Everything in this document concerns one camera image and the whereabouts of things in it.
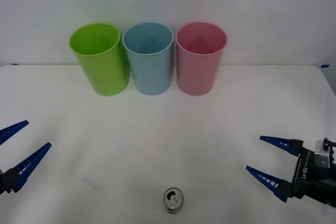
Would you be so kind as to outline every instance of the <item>can pull tab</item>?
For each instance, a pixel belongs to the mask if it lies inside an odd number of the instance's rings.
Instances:
[[[181,205],[181,199],[178,198],[177,195],[172,195],[170,197],[170,201],[174,204],[174,206],[172,206],[173,209],[177,208],[177,207],[179,207]]]

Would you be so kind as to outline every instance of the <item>cup rim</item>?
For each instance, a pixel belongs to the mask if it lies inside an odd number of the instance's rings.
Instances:
[[[212,25],[212,26],[217,27],[217,28],[218,28],[219,30],[221,30],[221,31],[224,33],[224,35],[225,35],[226,41],[225,41],[224,46],[223,46],[220,50],[218,50],[218,51],[216,51],[216,52],[212,52],[211,54],[198,54],[198,53],[191,52],[191,51],[185,49],[184,47],[182,47],[182,46],[180,45],[179,40],[177,39],[177,37],[178,37],[178,35],[179,35],[179,32],[180,32],[184,27],[186,27],[186,26],[188,26],[188,25],[191,25],[191,24],[208,24],[208,25]],[[190,54],[193,54],[193,55],[199,55],[199,56],[211,56],[211,55],[217,54],[218,52],[220,52],[220,51],[222,51],[222,50],[225,49],[225,47],[226,47],[226,45],[227,45],[227,40],[228,40],[228,38],[227,38],[227,34],[226,34],[226,32],[225,32],[222,28],[220,28],[219,26],[215,25],[214,23],[206,22],[206,21],[196,21],[196,22],[190,22],[190,23],[187,23],[187,24],[185,24],[184,26],[182,26],[182,27],[177,31],[177,33],[176,33],[176,44],[177,44],[181,49],[183,49],[184,51],[186,51],[186,52],[188,52],[188,53],[190,53]]]
[[[115,44],[114,44],[112,47],[110,47],[109,49],[107,49],[106,51],[104,51],[104,52],[100,52],[99,54],[95,54],[95,55],[84,55],[84,54],[81,54],[81,53],[76,52],[75,50],[73,50],[73,48],[72,48],[70,42],[71,42],[71,39],[73,38],[73,36],[75,35],[75,33],[78,32],[78,31],[79,31],[80,29],[82,29],[82,28],[85,28],[85,27],[87,27],[87,26],[91,26],[91,25],[97,25],[97,24],[99,24],[99,25],[108,25],[108,26],[111,26],[112,28],[114,28],[114,29],[118,32],[118,39],[117,39],[117,41],[115,42]],[[108,52],[108,51],[112,50],[113,48],[115,48],[115,47],[118,45],[119,41],[120,41],[120,32],[119,32],[119,30],[118,30],[114,25],[109,24],[109,23],[104,23],[104,22],[102,22],[102,23],[101,23],[101,22],[95,22],[95,23],[89,23],[89,24],[87,24],[87,25],[81,26],[81,27],[79,27],[77,30],[75,30],[75,31],[72,33],[72,35],[70,36],[70,39],[69,39],[69,47],[70,47],[71,51],[73,51],[73,52],[74,52],[75,54],[77,54],[77,55],[90,57],[90,56],[98,56],[98,55],[105,54],[106,52]]]
[[[162,49],[161,51],[154,52],[154,53],[152,53],[152,54],[140,54],[140,53],[138,53],[138,52],[134,52],[133,50],[129,49],[129,48],[125,45],[125,42],[124,42],[125,34],[126,34],[131,28],[133,28],[133,27],[135,27],[135,26],[138,26],[138,25],[140,25],[140,24],[146,24],[146,23],[158,24],[158,25],[161,25],[161,26],[167,28],[167,29],[170,31],[170,33],[171,33],[171,35],[172,35],[172,40],[170,41],[170,43],[168,44],[167,47],[165,47],[165,48]],[[161,53],[161,52],[167,50],[168,48],[170,48],[170,46],[172,45],[173,41],[174,41],[174,34],[173,34],[172,30],[171,30],[169,27],[167,27],[167,26],[165,26],[165,25],[163,25],[163,24],[161,24],[161,23],[159,23],[159,22],[151,22],[151,21],[137,23],[137,24],[135,24],[134,26],[131,26],[130,28],[128,28],[128,29],[123,33],[123,35],[122,35],[122,44],[123,44],[123,46],[125,47],[125,49],[128,50],[128,51],[130,51],[130,52],[132,52],[133,54],[136,54],[136,55],[142,55],[142,56],[157,55],[157,54],[159,54],[159,53]]]

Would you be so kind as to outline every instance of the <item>white wall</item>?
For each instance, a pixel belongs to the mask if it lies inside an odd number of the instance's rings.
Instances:
[[[208,20],[228,34],[227,64],[336,60],[335,0],[0,0],[0,64],[76,63],[68,38],[91,22]]]

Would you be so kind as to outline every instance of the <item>can top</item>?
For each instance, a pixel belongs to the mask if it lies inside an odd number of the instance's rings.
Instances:
[[[176,187],[169,188],[163,195],[164,205],[170,210],[180,210],[183,206],[183,201],[183,193]]]

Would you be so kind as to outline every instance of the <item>pink cup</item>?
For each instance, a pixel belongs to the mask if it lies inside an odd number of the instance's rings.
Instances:
[[[176,36],[177,85],[186,94],[211,91],[227,42],[218,26],[196,22],[183,26]]]

